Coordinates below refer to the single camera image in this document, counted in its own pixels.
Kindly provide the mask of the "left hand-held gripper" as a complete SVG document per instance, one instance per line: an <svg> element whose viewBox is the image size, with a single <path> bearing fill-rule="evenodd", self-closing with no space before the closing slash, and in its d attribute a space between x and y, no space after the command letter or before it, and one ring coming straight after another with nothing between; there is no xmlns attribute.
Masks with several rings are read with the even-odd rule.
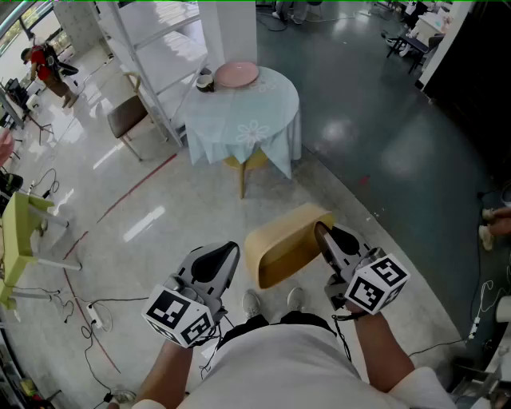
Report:
<svg viewBox="0 0 511 409"><path fill-rule="evenodd" d="M221 296L230 288L239 260L240 247L233 241L192 250L176 272L153 289L143 318L155 332L181 347L207 342L227 315Z"/></svg>

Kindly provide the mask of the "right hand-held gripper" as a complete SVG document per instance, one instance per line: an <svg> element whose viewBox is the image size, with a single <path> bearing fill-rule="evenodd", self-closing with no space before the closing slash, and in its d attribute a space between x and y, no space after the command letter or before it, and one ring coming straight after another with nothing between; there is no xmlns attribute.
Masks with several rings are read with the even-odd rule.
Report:
<svg viewBox="0 0 511 409"><path fill-rule="evenodd" d="M315 239L326 263L333 270L324 291L334 310L350 301L374 315L394 301L410 279L398 259L380 247L372 247L356 231L317 222Z"/></svg>

